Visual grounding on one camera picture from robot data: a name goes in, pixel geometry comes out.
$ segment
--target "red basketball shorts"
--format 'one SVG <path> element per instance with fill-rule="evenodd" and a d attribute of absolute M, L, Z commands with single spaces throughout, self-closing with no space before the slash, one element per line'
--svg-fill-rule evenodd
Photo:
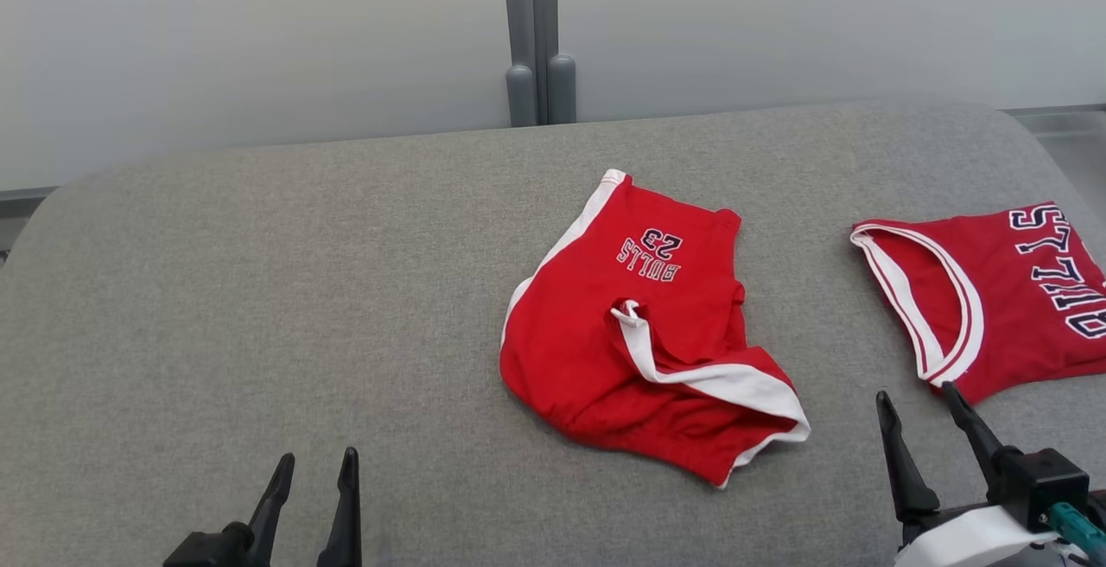
<path fill-rule="evenodd" d="M 745 343 L 740 224 L 608 170 L 511 295 L 503 382 L 575 441 L 714 485 L 770 442 L 805 440 L 791 379 Z"/>

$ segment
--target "black mount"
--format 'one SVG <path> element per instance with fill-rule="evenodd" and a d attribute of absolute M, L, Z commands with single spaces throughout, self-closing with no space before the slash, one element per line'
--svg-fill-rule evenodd
<path fill-rule="evenodd" d="M 221 533 L 191 533 L 163 567 L 269 567 L 280 510 L 292 489 L 295 456 L 280 458 L 247 526 L 231 522 Z M 338 472 L 338 507 L 317 567 L 361 567 L 361 485 L 357 451 L 345 450 Z"/>
<path fill-rule="evenodd" d="M 1099 528 L 1106 523 L 1106 491 L 1088 492 L 1091 477 L 1054 449 L 1024 454 L 994 437 L 983 418 L 968 405 L 952 382 L 941 387 L 952 420 L 963 430 L 987 481 L 987 502 L 941 510 L 940 501 L 910 456 L 902 441 L 902 424 L 890 397 L 876 395 L 879 433 L 884 441 L 887 475 L 895 502 L 895 518 L 902 524 L 902 546 L 919 535 L 984 506 L 1000 505 L 1032 533 L 1047 531 L 1047 512 L 1066 502 Z"/>

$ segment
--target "gray couch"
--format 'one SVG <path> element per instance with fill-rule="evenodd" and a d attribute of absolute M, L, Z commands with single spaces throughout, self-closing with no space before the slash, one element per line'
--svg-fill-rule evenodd
<path fill-rule="evenodd" d="M 508 298 L 606 168 L 744 218 L 749 338 L 813 433 L 719 491 L 573 444 L 501 385 Z M 296 453 L 274 565 L 314 565 L 356 445 L 367 565 L 879 565 L 895 554 L 874 398 L 946 505 L 968 443 L 847 240 L 1055 200 L 1106 231 L 1036 141 L 978 105 L 890 99 L 160 158 L 66 185 L 0 269 L 0 554 L 158 565 L 250 516 Z M 1106 377 L 979 410 L 1106 485 Z"/>

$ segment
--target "red basketball jersey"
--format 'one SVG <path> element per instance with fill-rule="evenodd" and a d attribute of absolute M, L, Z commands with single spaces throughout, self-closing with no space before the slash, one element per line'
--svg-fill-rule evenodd
<path fill-rule="evenodd" d="M 659 458 L 726 485 L 810 426 L 791 379 L 745 343 L 733 279 L 739 217 L 608 170 L 515 288 L 503 381 L 568 438 Z"/>
<path fill-rule="evenodd" d="M 1051 201 L 983 217 L 853 228 L 914 344 L 918 377 L 969 402 L 1106 372 L 1106 280 Z"/>

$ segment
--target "white wall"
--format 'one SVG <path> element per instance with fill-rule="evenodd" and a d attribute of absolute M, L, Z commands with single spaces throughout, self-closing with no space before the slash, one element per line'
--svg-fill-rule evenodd
<path fill-rule="evenodd" d="M 922 92 L 1106 102 L 1106 0 L 560 0 L 581 120 Z"/>
<path fill-rule="evenodd" d="M 0 190 L 129 158 L 510 125 L 504 0 L 0 0 Z"/>

